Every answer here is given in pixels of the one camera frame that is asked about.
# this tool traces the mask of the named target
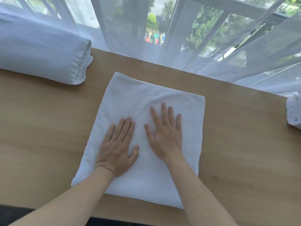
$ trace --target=rolled towel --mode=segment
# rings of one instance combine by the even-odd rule
[[[288,124],[301,129],[301,97],[299,95],[287,99],[286,114]]]
[[[0,13],[0,68],[78,85],[91,64],[91,40],[20,16]]]

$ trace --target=tabletop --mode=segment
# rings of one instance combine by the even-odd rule
[[[199,177],[239,225],[301,222],[301,130],[285,97],[93,49],[69,86],[0,70],[0,204],[39,208],[70,188],[115,72],[205,96]],[[185,212],[104,195],[93,216],[189,225]]]

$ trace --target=folded towel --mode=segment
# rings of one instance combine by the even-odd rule
[[[0,13],[0,68],[69,85],[86,78],[91,40],[49,25]]]
[[[183,154],[192,170],[198,174],[205,98],[131,79],[116,72],[103,96],[71,186],[94,170],[96,155],[109,126],[130,116],[136,123],[130,150],[139,145],[140,156],[129,171],[111,183],[106,193],[183,208],[166,165],[150,148],[144,131],[145,123],[155,129],[150,106],[160,111],[162,102],[173,106],[176,114],[182,114]]]
[[[286,115],[288,124],[301,129],[301,97],[299,95],[287,99]]]

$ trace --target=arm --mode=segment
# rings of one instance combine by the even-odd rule
[[[156,125],[156,135],[145,125],[150,147],[166,163],[190,224],[237,226],[182,155],[181,115],[175,119],[173,108],[169,107],[167,111],[165,103],[161,107],[162,119],[153,107],[150,110]]]
[[[135,123],[131,118],[121,119],[116,129],[112,125],[100,147],[91,175],[11,225],[85,225],[113,179],[123,175],[138,158],[138,146],[134,147],[132,155],[128,157],[134,128]]]

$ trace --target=sheer white curtain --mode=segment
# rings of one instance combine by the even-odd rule
[[[288,95],[301,91],[301,13],[276,13],[297,12],[288,1],[0,0],[0,11],[88,37],[97,49]]]

